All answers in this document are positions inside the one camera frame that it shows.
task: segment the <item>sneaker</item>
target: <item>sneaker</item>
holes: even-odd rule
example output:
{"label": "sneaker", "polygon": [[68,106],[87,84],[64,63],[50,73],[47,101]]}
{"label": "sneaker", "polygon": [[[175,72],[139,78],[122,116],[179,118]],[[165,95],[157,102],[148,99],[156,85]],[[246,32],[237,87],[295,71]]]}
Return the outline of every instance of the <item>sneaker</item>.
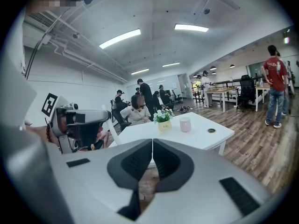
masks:
{"label": "sneaker", "polygon": [[279,129],[281,127],[281,123],[279,123],[279,125],[273,125],[273,127]]}

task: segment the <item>ceiling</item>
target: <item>ceiling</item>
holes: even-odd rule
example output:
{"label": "ceiling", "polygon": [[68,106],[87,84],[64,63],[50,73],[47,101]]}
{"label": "ceiling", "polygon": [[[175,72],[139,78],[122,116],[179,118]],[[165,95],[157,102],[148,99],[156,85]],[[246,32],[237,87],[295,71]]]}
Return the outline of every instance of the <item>ceiling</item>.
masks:
{"label": "ceiling", "polygon": [[[93,0],[90,5],[43,13],[55,20],[52,41],[91,60],[125,80],[131,72],[149,68],[160,72],[162,65],[180,62],[188,67],[216,45],[241,29],[243,17],[252,10],[252,0]],[[210,13],[202,13],[209,8]],[[209,28],[204,32],[177,31],[175,24]],[[141,30],[141,35],[101,49],[100,44],[124,33]]]}

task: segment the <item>wooden floor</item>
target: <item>wooden floor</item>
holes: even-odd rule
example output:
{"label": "wooden floor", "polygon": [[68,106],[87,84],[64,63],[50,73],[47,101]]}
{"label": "wooden floor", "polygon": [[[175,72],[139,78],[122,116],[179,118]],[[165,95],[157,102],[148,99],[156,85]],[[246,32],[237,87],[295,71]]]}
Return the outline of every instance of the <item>wooden floor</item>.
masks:
{"label": "wooden floor", "polygon": [[[297,171],[299,156],[299,95],[291,101],[291,115],[283,117],[282,128],[266,126],[267,101],[260,104],[258,112],[250,108],[236,111],[233,103],[226,103],[223,113],[219,102],[213,107],[202,108],[202,103],[186,100],[184,105],[192,106],[194,112],[235,131],[227,140],[224,156],[243,170],[256,177],[271,193],[288,185]],[[139,182],[141,209],[154,197],[155,186],[159,182],[157,169],[149,169]]]}

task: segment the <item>cable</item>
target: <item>cable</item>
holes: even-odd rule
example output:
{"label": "cable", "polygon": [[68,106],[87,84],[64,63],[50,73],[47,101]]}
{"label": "cable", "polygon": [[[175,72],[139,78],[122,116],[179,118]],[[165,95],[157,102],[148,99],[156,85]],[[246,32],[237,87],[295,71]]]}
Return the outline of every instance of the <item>cable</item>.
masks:
{"label": "cable", "polygon": [[45,31],[45,33],[43,34],[41,40],[36,44],[36,46],[34,47],[33,49],[33,52],[31,54],[31,57],[30,57],[30,60],[29,60],[29,63],[28,63],[28,67],[27,67],[27,70],[26,70],[26,73],[25,73],[25,77],[26,77],[26,80],[28,80],[28,77],[29,77],[29,73],[30,73],[30,70],[31,70],[31,67],[32,67],[32,63],[33,63],[33,60],[36,56],[36,52],[38,50],[38,47],[40,46],[40,44],[42,43],[44,37],[52,30],[52,28],[55,26],[55,24],[57,23],[57,21],[59,20],[59,18],[64,15],[70,8],[68,8],[67,10],[65,10],[53,23],[52,25]]}

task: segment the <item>woman with long hair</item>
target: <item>woman with long hair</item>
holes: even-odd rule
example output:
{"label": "woman with long hair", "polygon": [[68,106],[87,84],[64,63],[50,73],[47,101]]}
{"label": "woman with long hair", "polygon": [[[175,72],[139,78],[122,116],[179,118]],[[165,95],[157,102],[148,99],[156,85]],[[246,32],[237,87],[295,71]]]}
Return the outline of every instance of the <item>woman with long hair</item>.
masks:
{"label": "woman with long hair", "polygon": [[121,116],[132,125],[139,125],[151,122],[150,112],[146,105],[144,105],[143,99],[140,95],[133,95],[131,98],[131,106],[121,111]]}

